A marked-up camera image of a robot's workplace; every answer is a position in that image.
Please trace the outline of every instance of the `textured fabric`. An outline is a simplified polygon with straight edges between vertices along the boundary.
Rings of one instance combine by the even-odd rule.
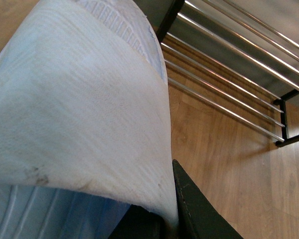
[[[39,2],[0,54],[0,184],[87,192],[178,223],[167,85],[75,2]]]

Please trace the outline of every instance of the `wooden floor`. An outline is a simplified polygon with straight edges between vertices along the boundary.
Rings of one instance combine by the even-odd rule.
[[[173,42],[165,42],[177,48]],[[168,50],[164,51],[164,56],[221,87],[219,82]],[[222,69],[214,67],[214,70],[226,75]],[[248,116],[249,113],[211,91],[201,89],[172,67],[168,67],[168,75],[271,131],[277,128],[263,123],[260,118]],[[237,91],[233,95],[240,97]],[[169,98],[172,156],[216,210],[246,239],[299,239],[299,142],[277,148],[271,138],[173,86],[169,86]],[[279,113],[257,104],[250,105],[279,119]],[[292,112],[289,123],[294,129],[291,134],[299,133],[299,109],[292,105],[287,107]]]

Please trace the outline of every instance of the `metal shoe rack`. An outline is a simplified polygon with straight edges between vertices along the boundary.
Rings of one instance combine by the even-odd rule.
[[[289,48],[285,48],[284,46],[280,45],[279,43],[277,43],[275,40],[273,40],[271,37],[269,37],[268,35],[266,35],[265,33],[262,33],[260,31],[258,31],[256,28],[254,28],[253,26],[251,26],[248,22],[242,20],[241,18],[238,18],[236,16],[234,16],[233,14],[231,14],[230,12],[228,12],[227,10],[225,10],[223,7],[221,7],[220,4],[215,4],[210,0],[202,0],[203,2],[207,3],[209,6],[213,7],[215,10],[219,11],[220,13],[222,13],[223,15],[225,15],[227,18],[235,21],[237,24],[243,26],[244,28],[248,29],[249,31],[251,31],[253,34],[257,35],[258,37],[262,38],[263,40],[265,40],[266,42],[270,43],[271,45],[273,45],[274,47],[276,47],[277,49],[279,49],[280,51],[282,51],[283,53],[285,53],[286,55],[292,57],[294,60],[296,60],[297,62],[299,62],[299,56],[297,56],[294,52],[292,52],[291,50],[289,50]],[[239,7],[238,5],[232,3],[229,0],[222,0],[221,1],[224,4],[227,4],[229,6],[231,6],[232,8],[234,8],[237,12],[243,14],[244,16],[247,16],[249,19],[251,19],[252,21],[256,22],[257,24],[259,24],[260,26],[264,27],[265,29],[267,29],[268,31],[270,31],[271,33],[275,34],[276,36],[280,37],[281,39],[283,39],[285,42],[287,42],[291,48],[293,49],[297,49],[299,50],[299,45],[297,43],[295,43],[294,41],[292,41],[291,39],[287,38],[286,36],[284,36],[283,34],[281,34],[280,32],[278,32],[277,30],[275,30],[273,27],[269,26],[268,24],[262,22],[261,20],[259,20],[256,16],[252,15],[251,13],[247,12],[246,10],[242,9],[241,7]],[[264,48],[262,48],[260,45],[257,45],[256,43],[246,39],[245,37],[243,37],[242,35],[238,34],[237,32],[235,32],[234,30],[232,30],[231,28],[227,27],[225,24],[223,24],[222,22],[220,22],[219,20],[215,19],[212,16],[207,15],[203,9],[200,9],[199,7],[195,6],[193,3],[191,3],[190,1],[187,0],[175,0],[173,2],[173,4],[171,5],[171,7],[169,8],[162,24],[160,25],[159,29],[157,30],[156,34],[158,37],[159,42],[161,43],[161,47],[162,49],[168,50],[170,52],[172,52],[173,54],[177,55],[178,57],[185,59],[187,62],[190,62],[191,64],[194,64],[195,66],[209,72],[210,74],[216,76],[218,79],[221,79],[222,81],[228,83],[229,85],[231,85],[232,88],[236,89],[237,91],[240,91],[244,94],[247,94],[249,97],[251,97],[252,99],[254,99],[255,101],[265,105],[266,107],[268,107],[269,109],[272,109],[274,111],[277,111],[280,113],[281,117],[280,117],[280,122],[273,119],[272,117],[254,109],[253,107],[249,106],[247,103],[244,103],[243,101],[235,98],[234,96],[230,95],[229,93],[221,90],[220,88],[210,84],[209,82],[201,79],[200,77],[194,75],[193,73],[183,69],[181,66],[178,66],[177,64],[170,62],[168,60],[165,60],[166,66],[167,67],[172,67],[174,69],[176,69],[177,71],[181,72],[183,75],[186,75],[187,77],[189,77],[190,79],[198,82],[201,85],[204,85],[207,88],[210,88],[211,90],[216,91],[218,94],[224,96],[225,98],[228,98],[229,100],[233,101],[235,104],[240,105],[241,107],[244,107],[247,111],[251,111],[254,114],[262,117],[263,119],[267,120],[267,121],[271,121],[273,124],[278,125],[281,128],[282,131],[282,136],[278,136],[270,131],[268,131],[267,129],[249,121],[248,119],[234,113],[233,111],[221,106],[219,103],[214,102],[210,99],[208,99],[206,96],[196,92],[195,90],[179,83],[178,81],[172,79],[172,78],[168,78],[168,81],[170,84],[182,89],[183,91],[187,92],[188,94],[199,98],[200,100],[202,100],[203,102],[212,105],[213,107],[224,111],[226,114],[230,115],[231,117],[238,119],[240,121],[242,121],[243,123],[245,123],[246,125],[253,127],[259,131],[261,131],[263,134],[266,134],[274,139],[276,139],[277,141],[275,142],[277,147],[283,147],[285,145],[294,143],[294,142],[298,142],[299,141],[299,135],[297,136],[293,136],[293,137],[289,137],[289,133],[288,133],[288,121],[287,121],[287,111],[286,111],[286,101],[292,99],[293,97],[299,95],[299,85],[296,84],[295,82],[293,82],[291,79],[288,79],[286,76],[284,76],[283,74],[281,74],[280,72],[276,71],[275,69],[271,68],[270,66],[266,65],[265,63],[261,62],[260,60],[256,59],[255,57],[253,57],[252,55],[244,52],[243,50],[241,50],[238,46],[228,42],[227,40],[223,39],[222,37],[220,37],[219,35],[217,35],[216,33],[214,33],[213,31],[207,29],[205,26],[203,26],[202,24],[199,24],[198,22],[194,21],[193,19],[191,19],[189,16],[185,15],[182,13],[182,8],[186,6],[187,9],[191,9],[192,11],[195,11],[196,13],[199,13],[201,15],[203,15],[205,18],[209,19],[210,21],[212,21],[213,23],[215,23],[217,26],[221,27],[222,29],[226,30],[227,32],[229,32],[230,34],[238,37],[239,39],[243,40],[246,44],[250,44],[252,47],[255,47],[257,50],[259,50],[260,52],[262,52],[263,54],[266,54],[268,57],[272,58],[273,60],[277,61],[279,64],[283,65],[284,67],[288,68],[290,71],[294,72],[295,74],[297,74],[299,76],[299,70],[296,69],[295,67],[291,66],[290,64],[288,64],[287,62],[285,62],[284,60],[278,58],[277,56],[275,56],[274,54],[270,53],[269,51],[265,50]],[[232,70],[231,68],[229,68],[228,66],[220,63],[219,61],[211,58],[210,56],[208,56],[207,54],[199,51],[197,48],[191,46],[190,44],[186,43],[185,41],[177,38],[176,36],[170,34],[168,31],[170,29],[170,27],[172,26],[172,24],[174,23],[174,21],[176,19],[181,20],[182,22],[186,23],[188,27],[192,27],[196,30],[198,30],[199,32],[201,32],[204,36],[210,37],[212,40],[218,42],[219,44],[225,46],[226,48],[230,49],[232,52],[234,52],[235,54],[243,57],[244,59],[246,59],[247,61],[252,62],[253,64],[255,64],[259,69],[269,73],[270,75],[274,76],[276,79],[280,80],[281,82],[288,84],[289,86],[291,86],[293,88],[292,91],[288,92],[287,94],[278,97],[277,95],[273,94],[272,92],[268,91],[267,89],[265,89],[264,87],[257,85],[255,82],[253,82],[252,80],[248,79],[247,77],[241,75],[240,73],[238,73],[235,70]],[[275,100],[273,100],[272,103],[268,103],[264,100],[262,100],[261,98],[257,97],[255,94],[249,92],[248,90],[244,89],[243,87],[235,84],[234,82],[224,78],[223,76],[217,74],[216,72],[210,70],[208,67],[200,64],[199,62],[195,61],[194,59],[188,57],[187,55],[179,52],[178,50],[174,49],[172,46],[163,43],[164,38],[166,37],[166,35],[168,35],[169,39],[172,39],[173,41],[177,41],[179,43],[181,43],[182,45],[186,46],[188,49],[197,52],[200,55],[203,55],[204,57],[207,57],[209,59],[211,59],[212,61],[216,62],[217,64],[219,64],[220,67],[230,71],[231,73],[235,74],[236,76],[240,77],[240,79],[245,80],[246,82],[248,82],[249,84],[252,84],[254,87],[257,87],[258,89],[260,89],[263,92],[266,92],[267,94],[271,95],[273,98],[275,98]]]

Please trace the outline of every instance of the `black rack frame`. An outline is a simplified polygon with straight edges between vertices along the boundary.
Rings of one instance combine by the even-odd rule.
[[[161,25],[159,26],[156,35],[158,38],[158,41],[161,43],[167,32],[169,31],[170,27],[172,26],[173,22],[177,18],[177,14],[182,9],[183,5],[185,3],[185,0],[174,0],[171,4],[170,8],[168,9],[168,12],[166,13]],[[295,142],[299,141],[299,135],[289,137],[289,129],[288,129],[288,120],[287,120],[287,109],[286,109],[286,101],[292,99],[293,97],[299,95],[298,90],[292,90],[283,96],[281,96],[281,99],[277,99],[273,101],[273,104],[279,105],[280,109],[283,111],[281,113],[281,123],[285,126],[282,127],[282,138],[284,139],[284,142],[276,141],[275,145],[277,147],[283,147]]]

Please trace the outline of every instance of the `chrome bar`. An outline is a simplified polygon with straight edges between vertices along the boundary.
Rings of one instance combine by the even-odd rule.
[[[259,32],[257,29],[255,29],[254,27],[252,27],[251,25],[247,24],[246,22],[243,22],[242,20],[238,19],[237,17],[232,16],[231,14],[229,14],[228,12],[226,12],[224,9],[220,8],[219,6],[213,4],[210,0],[203,0],[205,3],[207,3],[208,5],[210,5],[211,7],[213,7],[214,9],[216,9],[217,11],[221,12],[222,14],[224,14],[225,16],[229,17],[230,19],[232,19],[233,21],[235,21],[236,23],[238,23],[239,25],[243,26],[244,28],[248,29],[249,31],[251,31],[252,33],[256,34],[257,36],[259,36],[260,38],[264,39],[265,41],[267,41],[268,43],[272,44],[274,47],[280,49],[282,52],[284,52],[285,54],[291,56],[292,58],[294,58],[296,61],[299,62],[299,57],[297,55],[295,55],[294,53],[292,53],[291,51],[289,51],[288,49],[284,48],[283,46],[281,46],[280,44],[276,43],[275,41],[273,41],[272,39],[270,39],[269,37],[267,37],[266,35],[262,34],[261,32]],[[199,8],[195,5],[193,5],[192,3],[190,3],[189,1],[185,1],[185,3],[190,6],[191,8],[197,10],[198,12],[200,12]]]
[[[252,97],[252,98],[254,98],[254,99],[256,99],[256,100],[262,102],[262,103],[265,104],[266,106],[268,106],[268,107],[270,107],[270,108],[272,108],[272,109],[274,109],[274,110],[276,110],[276,111],[278,111],[278,112],[280,112],[280,113],[283,113],[283,111],[280,110],[280,109],[278,109],[277,107],[275,107],[275,106],[269,104],[268,102],[266,102],[266,101],[260,99],[260,98],[257,97],[256,95],[250,93],[249,91],[247,91],[247,90],[245,90],[244,88],[242,88],[242,87],[236,85],[235,83],[233,83],[233,82],[227,80],[227,79],[224,78],[223,76],[219,75],[218,73],[214,72],[213,70],[209,69],[208,67],[203,66],[202,64],[200,64],[200,63],[198,63],[197,61],[191,59],[190,57],[188,57],[188,56],[186,56],[186,55],[180,53],[179,51],[175,50],[174,48],[172,48],[172,47],[170,47],[170,46],[167,46],[167,45],[164,44],[164,43],[161,43],[161,45],[164,46],[165,48],[171,50],[172,52],[176,53],[177,55],[179,55],[179,56],[185,58],[186,60],[190,61],[191,63],[195,64],[196,66],[198,66],[198,67],[204,69],[205,71],[209,72],[209,73],[212,74],[213,76],[216,76],[217,78],[219,78],[219,79],[221,79],[221,80],[227,82],[228,84],[232,85],[232,86],[235,87],[236,89],[241,90],[242,92],[244,92],[245,94],[249,95],[250,97]]]
[[[238,73],[237,71],[234,71],[233,69],[229,68],[228,66],[224,65],[223,63],[217,61],[216,59],[208,56],[207,54],[205,54],[204,52],[198,50],[197,48],[189,45],[187,42],[179,39],[178,37],[170,34],[169,32],[167,33],[168,36],[172,37],[174,40],[179,41],[180,43],[184,44],[185,46],[187,46],[188,48],[190,48],[193,51],[196,51],[197,53],[199,53],[200,55],[203,55],[204,57],[208,58],[209,60],[215,62],[216,64],[220,65],[221,67],[225,68],[226,70],[230,71],[232,74],[237,75],[238,77],[242,78],[243,80],[247,81],[248,83],[252,84],[253,86],[259,88],[262,91],[265,91],[266,93],[268,93],[269,95],[275,97],[278,100],[281,100],[281,98],[277,95],[275,95],[274,93],[272,93],[271,91],[268,91],[267,89],[263,88],[262,86],[256,84],[255,82],[253,82],[252,80],[248,79],[247,77],[243,76],[242,74]]]
[[[265,50],[264,48],[262,48],[261,46],[257,45],[256,43],[252,42],[251,40],[248,40],[247,38],[243,37],[242,35],[236,33],[234,30],[230,29],[229,27],[227,27],[226,25],[222,24],[220,21],[218,21],[217,19],[215,19],[212,16],[209,16],[207,13],[205,13],[203,10],[199,9],[198,11],[200,11],[200,13],[202,15],[204,15],[206,18],[208,18],[209,20],[211,20],[212,22],[216,23],[217,25],[221,26],[222,28],[224,28],[226,31],[230,32],[231,34],[235,35],[236,37],[242,39],[243,41],[245,41],[246,43],[252,45],[253,47],[255,47],[256,49],[258,49],[259,51],[263,52],[264,54],[270,56],[271,58],[275,59],[276,61],[279,61],[281,64],[283,64],[285,67],[289,68],[291,71],[293,71],[294,73],[296,73],[297,75],[299,75],[299,70],[296,69],[295,67],[291,66],[290,64],[288,64],[287,62],[283,61],[282,59],[280,59],[279,57],[275,56],[274,54],[270,53],[269,51]]]
[[[223,38],[219,37],[218,35],[216,35],[215,33],[211,32],[210,30],[206,29],[205,27],[203,27],[202,25],[198,24],[197,22],[191,20],[190,18],[186,17],[185,15],[178,13],[177,17],[186,22],[187,24],[191,25],[192,27],[194,27],[195,29],[199,30],[200,32],[204,33],[205,35],[208,35],[209,37],[213,38],[214,40],[218,41],[219,43],[221,43],[222,45],[228,47],[229,49],[231,49],[232,51],[236,52],[237,54],[241,55],[242,57],[254,62],[255,64],[257,64],[259,67],[261,67],[262,69],[264,69],[265,71],[267,71],[268,73],[270,73],[271,75],[275,76],[277,79],[289,84],[290,86],[292,86],[294,89],[296,89],[297,91],[299,91],[299,86],[296,85],[294,82],[292,82],[291,80],[287,79],[285,76],[283,76],[282,74],[278,73],[277,71],[275,71],[274,69],[270,68],[269,66],[265,65],[264,63],[256,60],[255,58],[251,57],[250,55],[248,55],[247,53],[245,53],[244,51],[240,50],[238,47],[236,47],[235,45],[229,43],[228,41],[224,40]]]
[[[269,116],[267,116],[267,115],[265,115],[265,114],[259,112],[258,110],[252,108],[252,107],[249,106],[248,104],[246,104],[246,103],[244,103],[244,102],[241,102],[239,99],[237,99],[237,98],[231,96],[230,94],[228,94],[228,93],[222,91],[222,90],[219,89],[218,87],[216,87],[216,86],[214,86],[214,85],[212,85],[212,84],[210,84],[210,83],[204,81],[203,79],[197,77],[196,75],[190,73],[189,71],[186,71],[185,69],[181,68],[180,66],[177,66],[177,65],[175,65],[174,63],[172,63],[172,62],[170,62],[170,61],[167,61],[167,60],[165,60],[165,63],[167,63],[168,65],[170,65],[170,66],[176,68],[177,70],[183,72],[184,74],[190,76],[190,77],[193,78],[196,82],[199,82],[199,83],[201,83],[201,84],[204,84],[204,85],[208,86],[209,88],[212,88],[214,91],[217,91],[218,93],[220,93],[220,94],[226,96],[227,98],[230,98],[232,101],[234,101],[234,102],[236,102],[236,103],[238,103],[238,104],[240,104],[240,105],[246,107],[246,108],[249,109],[250,111],[253,111],[253,112],[256,113],[256,114],[259,114],[260,116],[264,117],[264,118],[267,119],[268,121],[271,121],[271,122],[273,122],[273,123],[279,125],[280,127],[285,127],[282,123],[280,123],[280,122],[276,121],[275,119],[273,119],[273,118],[271,118],[271,117],[269,117]]]
[[[252,19],[256,23],[258,23],[259,25],[261,25],[264,28],[266,28],[267,30],[271,31],[273,34],[279,36],[281,39],[283,39],[284,41],[288,42],[289,44],[291,44],[292,46],[296,47],[299,50],[299,44],[298,43],[294,42],[293,40],[291,40],[287,36],[283,35],[281,32],[278,32],[272,26],[269,26],[267,23],[261,21],[259,18],[257,18],[256,16],[252,15],[250,12],[246,11],[242,7],[236,5],[235,3],[233,3],[233,2],[231,2],[229,0],[223,0],[223,1],[225,3],[227,3],[228,5],[232,6],[234,9],[238,10],[239,12],[241,12],[243,15],[249,17],[250,19]]]
[[[190,93],[191,95],[198,97],[199,99],[201,99],[202,101],[206,102],[207,104],[212,105],[213,107],[215,107],[215,108],[217,108],[217,109],[219,109],[219,110],[225,111],[225,112],[228,113],[231,117],[234,117],[234,118],[236,118],[236,119],[238,119],[238,120],[241,120],[241,121],[244,122],[245,124],[247,124],[247,125],[249,125],[249,126],[255,128],[255,129],[258,129],[258,130],[262,131],[263,133],[265,133],[265,134],[267,134],[267,135],[269,135],[269,136],[271,136],[271,137],[277,139],[278,141],[280,141],[280,142],[283,142],[283,141],[284,141],[283,138],[281,138],[281,137],[279,137],[279,136],[277,136],[277,135],[275,135],[275,134],[269,132],[268,130],[266,130],[266,129],[264,129],[264,128],[262,128],[262,127],[260,127],[260,126],[258,126],[258,125],[256,125],[256,124],[254,124],[254,123],[252,123],[252,122],[250,122],[249,120],[247,120],[247,119],[245,119],[245,118],[239,116],[238,114],[236,114],[236,113],[230,111],[229,109],[227,109],[227,108],[225,108],[225,107],[223,107],[223,106],[221,106],[221,105],[219,105],[219,104],[217,104],[217,103],[215,103],[215,102],[209,100],[208,98],[202,96],[202,95],[199,94],[198,92],[196,92],[196,91],[190,89],[189,87],[187,87],[187,86],[185,86],[185,85],[183,85],[183,84],[181,84],[181,83],[179,83],[179,82],[173,80],[173,79],[170,78],[170,77],[168,78],[168,82],[170,82],[172,85],[175,85],[175,86],[177,86],[177,87],[180,87],[181,89],[183,89],[184,91]]]

